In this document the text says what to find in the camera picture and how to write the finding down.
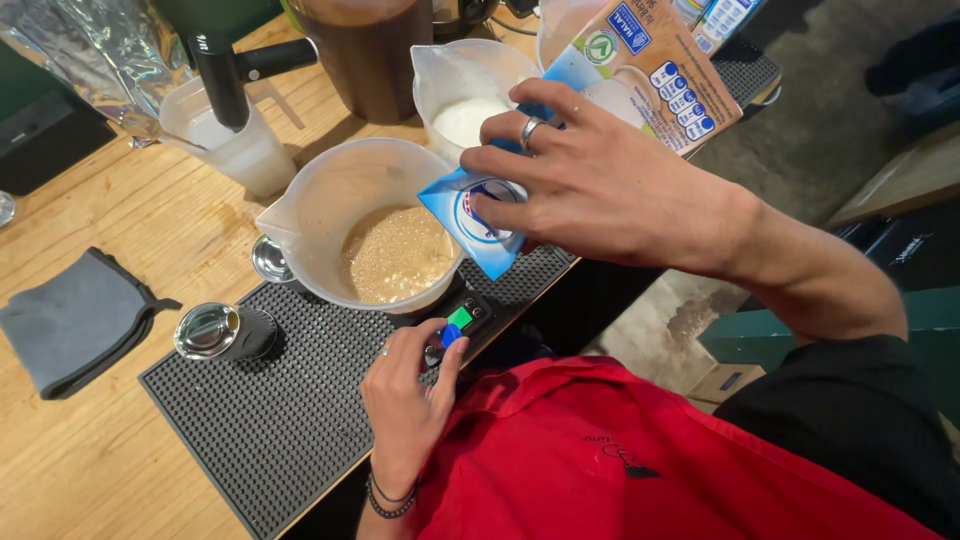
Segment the red shirt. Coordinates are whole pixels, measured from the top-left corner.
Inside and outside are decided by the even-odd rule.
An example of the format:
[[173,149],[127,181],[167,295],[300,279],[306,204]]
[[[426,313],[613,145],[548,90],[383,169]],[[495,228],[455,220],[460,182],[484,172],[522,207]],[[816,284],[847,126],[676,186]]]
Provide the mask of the red shirt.
[[421,476],[420,539],[939,538],[605,357],[477,382]]

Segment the silver ring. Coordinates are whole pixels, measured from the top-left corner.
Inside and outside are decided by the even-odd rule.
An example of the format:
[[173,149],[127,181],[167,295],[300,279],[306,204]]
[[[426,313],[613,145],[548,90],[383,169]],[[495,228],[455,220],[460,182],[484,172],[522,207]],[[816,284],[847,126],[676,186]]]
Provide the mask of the silver ring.
[[530,148],[527,146],[527,144],[530,142],[530,135],[534,134],[534,130],[537,128],[537,126],[545,123],[546,120],[537,118],[536,116],[531,116],[530,119],[527,120],[527,125],[523,127],[523,133],[520,134],[520,146],[524,150],[530,150]]

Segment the black speaker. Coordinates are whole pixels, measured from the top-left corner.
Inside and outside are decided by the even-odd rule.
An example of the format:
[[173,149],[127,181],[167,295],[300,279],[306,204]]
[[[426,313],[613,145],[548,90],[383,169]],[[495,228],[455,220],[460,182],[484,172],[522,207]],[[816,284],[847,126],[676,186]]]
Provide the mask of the black speaker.
[[0,122],[0,190],[26,195],[115,137],[96,110],[47,93]]

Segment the black sleeve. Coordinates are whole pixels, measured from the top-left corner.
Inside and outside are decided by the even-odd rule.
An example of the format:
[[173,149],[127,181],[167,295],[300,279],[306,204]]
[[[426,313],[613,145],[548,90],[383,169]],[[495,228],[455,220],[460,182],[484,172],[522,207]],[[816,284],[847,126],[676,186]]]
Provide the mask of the black sleeve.
[[960,538],[960,467],[903,340],[878,335],[801,347],[714,415]]

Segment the blue bottle cap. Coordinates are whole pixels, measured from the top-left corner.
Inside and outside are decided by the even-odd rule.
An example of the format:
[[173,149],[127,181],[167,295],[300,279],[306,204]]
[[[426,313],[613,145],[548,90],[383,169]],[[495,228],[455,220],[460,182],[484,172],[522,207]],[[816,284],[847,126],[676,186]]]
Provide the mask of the blue bottle cap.
[[453,342],[460,339],[464,335],[460,332],[460,327],[457,325],[446,325],[444,332],[440,336],[440,342],[444,344],[444,349],[449,349],[450,345],[453,345]]

